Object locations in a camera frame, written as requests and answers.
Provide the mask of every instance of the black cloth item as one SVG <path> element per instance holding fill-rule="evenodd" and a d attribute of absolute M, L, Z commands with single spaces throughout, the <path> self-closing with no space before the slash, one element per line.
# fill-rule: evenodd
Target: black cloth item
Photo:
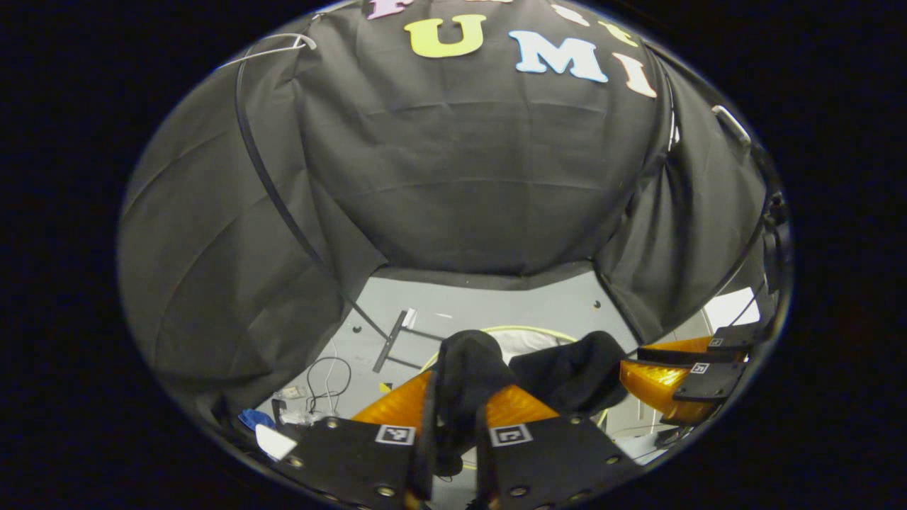
<path fill-rule="evenodd" d="M 475 415 L 498 391 L 516 383 L 503 362 L 501 346 L 489 334 L 460 331 L 441 343 L 438 361 L 435 473 L 453 476 L 463 470 L 460 458 L 475 444 Z"/>
<path fill-rule="evenodd" d="M 626 398 L 620 361 L 627 355 L 604 331 L 511 358 L 517 384 L 559 413 L 593 415 Z"/>
<path fill-rule="evenodd" d="M 123 312 L 191 417 L 220 430 L 284 387 L 351 310 L 336 282 L 355 299 L 379 268 L 523 278 L 590 260 L 642 344 L 723 287 L 766 187 L 713 106 L 734 115 L 754 149 L 755 130 L 705 80 L 582 5 L 569 3 L 597 29 L 565 20 L 550 0 L 415 2 L 373 20 L 364 4 L 270 33 L 304 34 L 317 47 L 254 43 L 239 94 L 239 64 L 187 91 L 125 190 Z M 408 43 L 404 28 L 427 18 L 445 20 L 441 40 L 460 40 L 451 20 L 464 14 L 486 18 L 477 51 L 426 58 Z M 621 26 L 633 44 L 593 20 Z M 518 70 L 514 30 L 554 46 L 593 44 L 609 80 Z M 642 65 L 655 97 L 629 89 L 614 53 Z M 262 186 L 238 100 L 280 199 L 336 282 Z M 742 272 L 739 285 L 760 279 Z"/>

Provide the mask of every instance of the white object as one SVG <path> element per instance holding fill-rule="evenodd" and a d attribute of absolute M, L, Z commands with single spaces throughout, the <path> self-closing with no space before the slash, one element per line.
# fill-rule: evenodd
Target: white object
<path fill-rule="evenodd" d="M 558 340 L 547 333 L 529 331 L 526 329 L 507 329 L 505 331 L 492 331 L 488 333 L 501 346 L 504 363 L 510 365 L 514 356 L 529 354 L 544 348 L 558 347 Z"/>
<path fill-rule="evenodd" d="M 255 439 L 258 441 L 258 447 L 275 460 L 283 460 L 283 457 L 293 451 L 298 444 L 277 430 L 261 424 L 255 425 Z"/>
<path fill-rule="evenodd" d="M 734 132 L 734 135 L 736 135 L 741 145 L 748 149 L 749 146 L 753 144 L 753 141 L 749 137 L 749 133 L 743 129 L 740 122 L 734 118 L 734 115 L 731 115 L 731 112 L 729 112 L 727 108 L 717 104 L 712 107 L 712 113 L 714 113 L 718 120 L 727 126 L 728 129 Z"/>
<path fill-rule="evenodd" d="M 293 398 L 302 398 L 305 396 L 306 390 L 298 386 L 285 387 L 280 391 L 274 393 L 274 398 L 285 398 L 287 400 L 292 400 Z"/>
<path fill-rule="evenodd" d="M 306 415 L 307 413 L 303 412 L 302 410 L 288 411 L 280 415 L 279 421 L 280 423 L 291 423 L 293 425 L 299 425 L 306 423 Z"/>
<path fill-rule="evenodd" d="M 406 316 L 403 317 L 402 326 L 407 329 L 415 328 L 415 309 L 408 309 L 406 311 Z"/>

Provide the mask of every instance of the blue object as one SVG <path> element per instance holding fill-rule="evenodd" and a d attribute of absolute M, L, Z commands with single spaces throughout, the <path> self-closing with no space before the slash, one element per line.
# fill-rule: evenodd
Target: blue object
<path fill-rule="evenodd" d="M 277 430 L 278 428 L 277 424 L 274 423 L 274 420 L 272 420 L 270 416 L 261 411 L 256 411 L 255 409 L 246 409 L 239 413 L 239 421 L 252 430 L 255 430 L 255 425 L 263 425 L 268 428 L 273 428 L 274 430 Z"/>

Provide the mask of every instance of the yellow letter u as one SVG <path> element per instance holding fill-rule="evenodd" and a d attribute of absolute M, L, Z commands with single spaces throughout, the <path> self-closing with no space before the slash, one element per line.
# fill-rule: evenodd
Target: yellow letter u
<path fill-rule="evenodd" d="M 451 19 L 459 23 L 463 29 L 463 40 L 459 43 L 442 44 L 438 41 L 438 26 L 444 22 L 438 18 L 424 19 L 403 27 L 409 32 L 409 41 L 415 54 L 428 58 L 443 58 L 469 54 L 479 49 L 483 42 L 482 22 L 485 21 L 485 16 L 459 15 Z"/>

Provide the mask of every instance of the foam letter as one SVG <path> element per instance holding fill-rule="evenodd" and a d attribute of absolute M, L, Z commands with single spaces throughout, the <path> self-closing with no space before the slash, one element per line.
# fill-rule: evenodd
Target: foam letter
<path fill-rule="evenodd" d="M 608 81 L 608 76 L 601 72 L 599 63 L 595 60 L 595 44 L 568 37 L 560 48 L 556 48 L 548 39 L 528 30 L 513 30 L 509 32 L 509 36 L 520 43 L 522 61 L 516 64 L 517 71 L 544 73 L 548 68 L 539 60 L 541 56 L 555 73 L 562 74 L 567 69 L 567 64 L 573 62 L 570 73 L 577 78 L 599 83 Z"/>
<path fill-rule="evenodd" d="M 571 11 L 567 7 L 561 7 L 560 5 L 551 4 L 551 8 L 554 9 L 554 12 L 561 15 L 565 19 L 571 20 L 573 23 L 578 23 L 583 26 L 589 26 L 589 22 L 586 21 L 582 15 L 576 11 Z"/>
<path fill-rule="evenodd" d="M 375 11 L 366 19 L 375 19 L 387 15 L 402 13 L 404 8 L 398 4 L 410 5 L 414 0 L 370 0 L 369 4 L 375 6 Z"/>
<path fill-rule="evenodd" d="M 658 94 L 652 90 L 652 87 L 649 86 L 649 80 L 646 79 L 646 75 L 642 73 L 642 62 L 636 60 L 635 58 L 630 58 L 625 54 L 612 54 L 620 60 L 621 64 L 624 64 L 624 70 L 627 71 L 627 87 L 635 92 L 641 93 L 642 95 L 647 95 L 648 97 L 658 97 Z"/>
<path fill-rule="evenodd" d="M 438 41 L 438 26 L 444 22 L 438 18 L 424 19 L 403 27 L 409 32 L 410 45 L 415 54 L 428 58 L 443 58 L 469 54 L 479 49 L 483 42 L 482 22 L 485 21 L 485 16 L 459 15 L 451 19 L 459 23 L 463 29 L 463 40 L 459 43 L 441 44 Z"/>
<path fill-rule="evenodd" d="M 611 32 L 611 35 L 617 37 L 618 41 L 621 41 L 622 43 L 627 43 L 627 44 L 633 46 L 634 48 L 639 48 L 639 44 L 636 44 L 632 40 L 630 40 L 629 34 L 624 32 L 623 30 L 620 30 L 619 26 L 612 25 L 610 23 L 605 23 L 601 20 L 599 20 L 599 25 L 604 25 L 605 28 L 607 28 L 608 31 Z"/>

